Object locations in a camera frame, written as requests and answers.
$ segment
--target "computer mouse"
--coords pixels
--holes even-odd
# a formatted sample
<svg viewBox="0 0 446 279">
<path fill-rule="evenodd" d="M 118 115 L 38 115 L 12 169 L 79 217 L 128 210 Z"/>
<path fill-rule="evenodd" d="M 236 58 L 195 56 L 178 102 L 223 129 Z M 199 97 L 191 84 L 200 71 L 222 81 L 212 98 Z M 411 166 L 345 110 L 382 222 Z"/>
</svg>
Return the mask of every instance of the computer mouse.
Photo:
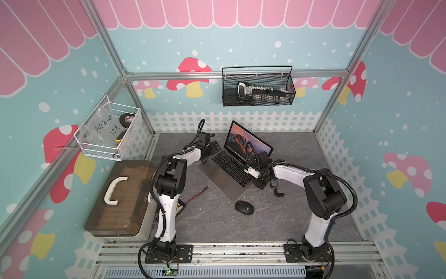
<svg viewBox="0 0 446 279">
<path fill-rule="evenodd" d="M 239 200 L 235 203 L 235 209 L 245 215 L 252 215 L 254 213 L 254 207 L 247 201 Z"/>
</svg>

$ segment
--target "laptop screen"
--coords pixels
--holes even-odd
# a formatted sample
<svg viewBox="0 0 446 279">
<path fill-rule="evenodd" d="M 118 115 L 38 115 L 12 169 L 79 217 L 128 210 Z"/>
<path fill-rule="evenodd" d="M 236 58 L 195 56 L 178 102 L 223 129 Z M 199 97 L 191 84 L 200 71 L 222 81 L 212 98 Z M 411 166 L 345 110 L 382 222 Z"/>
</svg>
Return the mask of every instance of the laptop screen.
<svg viewBox="0 0 446 279">
<path fill-rule="evenodd" d="M 243 128 L 237 122 L 233 121 L 229 133 L 226 138 L 225 148 L 229 150 L 235 157 L 241 159 L 242 162 L 245 160 L 245 146 L 247 142 L 251 142 L 254 150 L 257 154 L 261 152 L 266 152 L 271 155 L 273 148 L 262 141 L 258 137 L 251 134 L 248 130 Z M 251 148 L 248 149 L 248 161 L 251 163 L 254 159 L 254 153 Z"/>
</svg>

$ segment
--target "marble-pattern surface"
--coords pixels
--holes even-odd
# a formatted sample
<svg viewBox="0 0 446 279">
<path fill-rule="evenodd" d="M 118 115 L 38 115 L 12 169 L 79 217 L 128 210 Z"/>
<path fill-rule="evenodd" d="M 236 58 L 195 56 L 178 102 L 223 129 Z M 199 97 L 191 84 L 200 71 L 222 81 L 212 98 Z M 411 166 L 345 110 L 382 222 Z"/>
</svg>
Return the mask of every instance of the marble-pattern surface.
<svg viewBox="0 0 446 279">
<path fill-rule="evenodd" d="M 216 133 L 223 148 L 227 133 Z M 328 167 L 328 163 L 313 133 L 256 133 L 274 147 L 271 159 L 283 159 L 314 169 Z M 157 165 L 161 157 L 181 151 L 194 133 L 161 133 L 152 162 Z M 176 218 L 178 242 L 263 242 L 300 241 L 310 223 L 305 190 L 288 181 L 278 180 L 278 191 L 285 196 L 278 198 L 269 186 L 260 190 L 251 185 L 237 200 L 254 206 L 254 213 L 246 216 L 234 209 L 232 201 L 195 162 L 187 168 L 186 186 L 180 199 L 186 202 L 209 186 L 199 197 L 190 201 Z M 154 237 L 157 223 L 152 229 Z M 330 233 L 331 241 L 360 241 L 358 230 L 351 216 L 336 221 Z"/>
</svg>

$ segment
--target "vent grille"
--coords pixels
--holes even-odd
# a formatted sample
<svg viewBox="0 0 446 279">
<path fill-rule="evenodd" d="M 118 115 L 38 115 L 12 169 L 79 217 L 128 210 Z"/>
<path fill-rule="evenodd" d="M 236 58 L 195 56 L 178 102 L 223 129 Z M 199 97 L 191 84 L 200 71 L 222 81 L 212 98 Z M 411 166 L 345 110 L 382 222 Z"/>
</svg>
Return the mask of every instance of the vent grille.
<svg viewBox="0 0 446 279">
<path fill-rule="evenodd" d="M 151 277 L 161 278 L 295 278 L 305 277 L 304 266 L 243 266 L 243 267 L 180 267 L 178 276 L 161 276 L 163 267 L 147 267 Z M 144 278 L 138 267 L 108 267 L 104 279 Z"/>
</svg>

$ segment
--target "black mounting plate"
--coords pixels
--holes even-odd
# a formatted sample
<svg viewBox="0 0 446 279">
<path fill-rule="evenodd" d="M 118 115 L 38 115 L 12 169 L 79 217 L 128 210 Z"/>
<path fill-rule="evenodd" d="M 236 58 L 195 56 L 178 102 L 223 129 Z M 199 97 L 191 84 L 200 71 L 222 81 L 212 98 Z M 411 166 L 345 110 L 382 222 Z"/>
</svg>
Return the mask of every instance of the black mounting plate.
<svg viewBox="0 0 446 279">
<path fill-rule="evenodd" d="M 193 245 L 177 245 L 178 257 L 177 257 L 177 259 L 175 259 L 172 262 L 172 264 L 191 263 L 193 249 L 194 249 Z M 149 250 L 147 251 L 144 262 L 145 263 L 164 263 L 162 260 L 157 258 L 157 255 L 152 247 L 150 247 Z"/>
<path fill-rule="evenodd" d="M 285 250 L 286 262 L 306 262 L 309 264 L 313 263 L 313 262 L 308 262 L 302 257 L 302 252 L 300 250 L 301 245 L 302 244 L 296 244 L 296 243 L 283 245 L 283 248 Z M 331 256 L 332 255 L 330 253 L 330 248 L 326 246 L 321 252 L 320 261 L 316 260 L 314 261 L 314 263 L 320 263 L 320 262 L 322 262 L 323 264 L 329 263 L 331 262 Z"/>
</svg>

